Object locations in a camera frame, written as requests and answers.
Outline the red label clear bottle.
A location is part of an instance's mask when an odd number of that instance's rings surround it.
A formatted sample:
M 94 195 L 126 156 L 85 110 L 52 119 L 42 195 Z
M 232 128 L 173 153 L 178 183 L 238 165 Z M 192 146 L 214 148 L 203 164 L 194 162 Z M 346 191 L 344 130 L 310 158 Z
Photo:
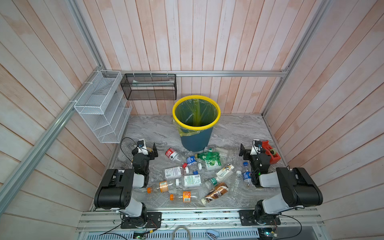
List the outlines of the red label clear bottle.
M 178 161 L 182 162 L 183 161 L 183 156 L 180 152 L 176 151 L 173 148 L 169 148 L 166 153 L 166 157 L 169 158 L 171 161 Z

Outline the blue label water bottle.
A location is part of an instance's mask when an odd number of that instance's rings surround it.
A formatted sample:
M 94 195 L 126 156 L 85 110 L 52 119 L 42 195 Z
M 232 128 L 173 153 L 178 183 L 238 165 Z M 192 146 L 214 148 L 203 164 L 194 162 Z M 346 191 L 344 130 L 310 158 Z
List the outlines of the blue label water bottle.
M 244 184 L 249 187 L 252 185 L 252 170 L 249 165 L 249 162 L 245 161 L 243 162 L 243 168 L 242 168 L 242 176 Z

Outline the white label square bottle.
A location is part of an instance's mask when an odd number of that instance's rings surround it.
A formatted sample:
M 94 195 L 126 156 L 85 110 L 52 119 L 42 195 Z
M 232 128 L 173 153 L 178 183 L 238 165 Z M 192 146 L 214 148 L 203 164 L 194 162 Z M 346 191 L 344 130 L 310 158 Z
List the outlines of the white label square bottle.
M 173 167 L 164 170 L 165 179 L 177 179 L 190 173 L 188 167 Z

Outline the cream label bottle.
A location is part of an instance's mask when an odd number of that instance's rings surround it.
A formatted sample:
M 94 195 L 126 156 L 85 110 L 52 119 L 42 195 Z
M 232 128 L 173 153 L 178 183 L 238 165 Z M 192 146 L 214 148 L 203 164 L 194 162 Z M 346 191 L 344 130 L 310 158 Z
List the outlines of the cream label bottle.
M 216 180 L 218 183 L 223 182 L 234 173 L 235 167 L 232 164 L 225 165 L 221 170 L 216 173 Z

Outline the orange label bottle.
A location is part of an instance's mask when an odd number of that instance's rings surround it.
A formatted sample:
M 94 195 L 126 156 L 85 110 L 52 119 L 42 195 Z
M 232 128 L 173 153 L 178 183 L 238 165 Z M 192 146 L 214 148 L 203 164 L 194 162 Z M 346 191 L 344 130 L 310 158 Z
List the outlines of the orange label bottle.
M 180 191 L 174 194 L 170 194 L 170 201 L 180 203 L 196 202 L 199 199 L 199 193 L 197 191 Z
M 158 183 L 154 183 L 151 186 L 147 187 L 147 193 L 148 194 L 155 194 L 155 193 L 165 193 L 174 190 L 177 187 L 177 184 L 175 181 L 162 181 Z

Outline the clear tall bottle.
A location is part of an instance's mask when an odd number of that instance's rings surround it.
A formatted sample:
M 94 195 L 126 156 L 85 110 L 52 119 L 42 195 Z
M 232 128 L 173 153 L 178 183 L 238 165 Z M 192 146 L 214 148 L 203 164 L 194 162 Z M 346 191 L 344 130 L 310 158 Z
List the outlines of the clear tall bottle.
M 242 182 L 242 173 L 240 170 L 237 170 L 235 173 L 235 176 L 232 180 L 231 183 L 231 188 L 230 188 L 230 196 L 232 199 L 236 200 L 241 192 L 241 182 Z

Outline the blue label crushed bottle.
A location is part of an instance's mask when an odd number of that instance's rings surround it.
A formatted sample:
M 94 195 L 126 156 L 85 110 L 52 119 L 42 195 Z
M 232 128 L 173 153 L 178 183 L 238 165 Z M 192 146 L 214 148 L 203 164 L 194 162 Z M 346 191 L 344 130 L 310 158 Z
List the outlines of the blue label crushed bottle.
M 198 175 L 199 174 L 199 163 L 196 160 L 195 156 L 190 156 L 186 159 L 186 172 L 187 174 L 193 174 L 193 175 Z

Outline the brown coffee bottle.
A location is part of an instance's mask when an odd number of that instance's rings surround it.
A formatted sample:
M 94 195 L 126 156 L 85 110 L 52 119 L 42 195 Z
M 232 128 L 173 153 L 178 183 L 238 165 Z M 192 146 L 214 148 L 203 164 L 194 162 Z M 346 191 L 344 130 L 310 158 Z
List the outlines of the brown coffee bottle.
M 229 191 L 226 183 L 220 183 L 214 187 L 204 198 L 201 199 L 201 203 L 205 206 L 211 201 L 217 200 Z

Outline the green label white bottle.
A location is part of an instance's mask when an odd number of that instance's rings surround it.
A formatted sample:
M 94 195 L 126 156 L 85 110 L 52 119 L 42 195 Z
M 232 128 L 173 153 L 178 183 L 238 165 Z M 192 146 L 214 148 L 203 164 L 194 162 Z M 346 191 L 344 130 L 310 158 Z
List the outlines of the green label white bottle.
M 181 188 L 195 188 L 200 187 L 202 184 L 200 175 L 187 175 L 175 180 L 177 187 Z

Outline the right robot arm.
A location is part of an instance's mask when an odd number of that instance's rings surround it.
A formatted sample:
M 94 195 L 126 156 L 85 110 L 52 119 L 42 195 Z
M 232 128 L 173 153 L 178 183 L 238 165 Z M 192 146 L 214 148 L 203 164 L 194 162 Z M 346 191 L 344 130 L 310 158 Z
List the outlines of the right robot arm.
M 279 214 L 306 207 L 319 206 L 323 203 L 323 194 L 304 168 L 278 167 L 269 172 L 271 154 L 263 148 L 262 142 L 253 140 L 252 148 L 240 145 L 239 156 L 245 161 L 244 167 L 250 164 L 250 170 L 243 173 L 244 181 L 257 188 L 279 188 L 280 193 L 265 200 L 259 200 L 252 212 L 253 225 L 279 223 Z

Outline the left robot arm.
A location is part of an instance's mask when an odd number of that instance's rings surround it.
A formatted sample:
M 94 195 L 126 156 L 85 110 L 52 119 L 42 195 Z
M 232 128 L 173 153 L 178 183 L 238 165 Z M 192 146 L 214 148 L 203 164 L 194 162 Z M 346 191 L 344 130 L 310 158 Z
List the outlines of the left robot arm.
M 149 150 L 144 140 L 133 150 L 131 169 L 108 169 L 96 191 L 94 205 L 105 210 L 117 210 L 128 218 L 147 218 L 144 203 L 132 197 L 133 189 L 146 188 L 150 178 L 150 161 L 158 157 L 156 145 Z

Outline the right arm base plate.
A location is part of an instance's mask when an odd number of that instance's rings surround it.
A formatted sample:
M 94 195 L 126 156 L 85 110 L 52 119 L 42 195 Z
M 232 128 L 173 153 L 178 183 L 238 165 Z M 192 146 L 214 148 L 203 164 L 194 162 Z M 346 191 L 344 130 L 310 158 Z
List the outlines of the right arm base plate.
M 240 210 L 239 217 L 242 226 L 264 226 L 280 225 L 281 221 L 278 215 L 268 215 L 263 211 Z

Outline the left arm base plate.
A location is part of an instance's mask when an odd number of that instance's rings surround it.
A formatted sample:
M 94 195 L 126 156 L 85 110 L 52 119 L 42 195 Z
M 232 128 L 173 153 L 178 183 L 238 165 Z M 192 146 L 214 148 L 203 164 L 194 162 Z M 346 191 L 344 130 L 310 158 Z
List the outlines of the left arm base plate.
M 122 229 L 157 229 L 161 226 L 162 213 L 161 212 L 149 212 L 142 213 L 141 216 L 126 217 L 123 216 L 121 228 Z

